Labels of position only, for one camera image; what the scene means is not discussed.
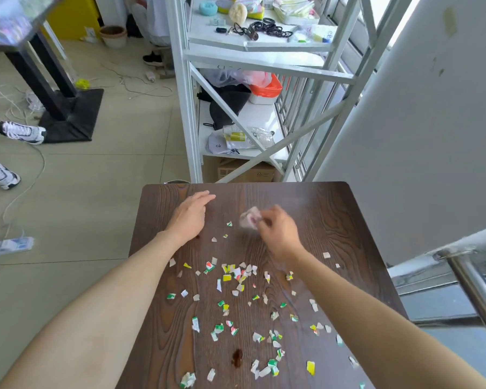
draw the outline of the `forearm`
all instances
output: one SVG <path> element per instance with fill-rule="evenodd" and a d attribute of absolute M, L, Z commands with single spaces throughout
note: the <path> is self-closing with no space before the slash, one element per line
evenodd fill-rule
<path fill-rule="evenodd" d="M 113 389 L 180 243 L 166 231 L 111 270 L 36 335 L 0 389 Z"/>
<path fill-rule="evenodd" d="M 297 275 L 378 388 L 485 389 L 463 359 L 313 255 L 293 253 Z"/>

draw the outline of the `sneaker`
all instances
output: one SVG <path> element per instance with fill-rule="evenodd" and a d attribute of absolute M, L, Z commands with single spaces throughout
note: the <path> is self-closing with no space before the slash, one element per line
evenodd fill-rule
<path fill-rule="evenodd" d="M 143 57 L 144 64 L 151 65 L 153 67 L 163 67 L 162 57 L 154 52 Z"/>
<path fill-rule="evenodd" d="M 0 164 L 0 187 L 4 190 L 9 190 L 14 186 L 17 186 L 20 181 L 21 179 L 16 173 L 11 172 L 5 166 Z"/>
<path fill-rule="evenodd" d="M 32 145 L 40 145 L 45 140 L 46 129 L 13 123 L 12 121 L 0 121 L 0 134 Z"/>

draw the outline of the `black sneaker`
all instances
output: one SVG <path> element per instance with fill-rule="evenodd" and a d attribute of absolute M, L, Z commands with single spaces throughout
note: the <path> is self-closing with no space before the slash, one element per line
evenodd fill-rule
<path fill-rule="evenodd" d="M 143 57 L 144 64 L 151 65 L 152 67 L 163 67 L 162 57 L 154 52 Z"/>

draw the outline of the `loofah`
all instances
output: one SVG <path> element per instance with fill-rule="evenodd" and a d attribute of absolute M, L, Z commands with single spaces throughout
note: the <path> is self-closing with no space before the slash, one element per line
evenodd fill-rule
<path fill-rule="evenodd" d="M 228 11 L 228 17 L 231 18 L 234 23 L 242 26 L 247 19 L 247 13 L 246 6 L 240 2 L 235 2 Z"/>

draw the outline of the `wooden table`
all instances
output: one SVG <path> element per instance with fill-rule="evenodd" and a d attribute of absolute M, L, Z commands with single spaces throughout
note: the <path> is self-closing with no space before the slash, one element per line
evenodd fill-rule
<path fill-rule="evenodd" d="M 162 275 L 137 336 L 130 358 L 117 388 L 173 388 L 178 387 L 187 372 L 196 373 L 194 388 L 354 388 L 361 382 L 373 387 L 361 368 L 353 369 L 345 346 L 339 347 L 336 332 L 321 330 L 317 337 L 309 328 L 317 322 L 330 324 L 320 310 L 314 312 L 309 299 L 313 296 L 293 274 L 286 281 L 289 268 L 270 259 L 269 252 L 256 231 L 238 226 L 239 215 L 252 206 L 266 208 L 281 205 L 296 221 L 303 245 L 317 258 L 342 277 L 406 316 L 378 249 L 365 224 L 356 201 L 346 183 L 230 183 L 195 185 L 149 185 L 143 189 L 139 212 L 131 242 L 130 254 L 142 248 L 157 232 L 163 230 L 175 207 L 196 191 L 208 189 L 217 198 L 207 206 L 205 228 L 200 236 L 185 244 L 174 258 L 177 264 L 167 267 Z M 331 258 L 323 259 L 328 251 Z M 205 263 L 218 259 L 217 267 L 203 274 Z M 192 269 L 185 268 L 187 262 Z M 258 266 L 258 275 L 244 282 L 245 290 L 234 297 L 231 293 L 238 285 L 232 280 L 222 282 L 222 293 L 216 290 L 217 279 L 222 277 L 222 263 L 239 265 L 241 262 Z M 181 278 L 177 274 L 183 271 Z M 264 271 L 272 278 L 266 283 Z M 180 293 L 189 294 L 182 298 Z M 247 302 L 263 292 L 263 299 Z M 167 300 L 169 293 L 177 294 Z M 200 294 L 200 301 L 193 296 Z M 230 305 L 228 317 L 222 316 L 220 300 Z M 288 305 L 279 308 L 281 302 Z M 273 311 L 279 318 L 271 319 Z M 299 321 L 292 322 L 290 314 Z M 200 333 L 191 328 L 192 318 L 198 317 Z M 234 321 L 239 332 L 233 337 L 225 325 Z M 214 342 L 210 333 L 215 324 L 224 323 L 225 331 Z M 250 367 L 259 359 L 259 369 L 276 356 L 272 344 L 253 342 L 252 334 L 268 337 L 270 329 L 283 334 L 280 340 L 286 355 L 278 363 L 279 376 L 271 374 L 254 380 Z M 242 349 L 240 368 L 231 364 L 232 354 Z M 306 371 L 306 361 L 316 363 L 316 374 Z M 211 368 L 216 370 L 213 383 L 207 381 Z"/>

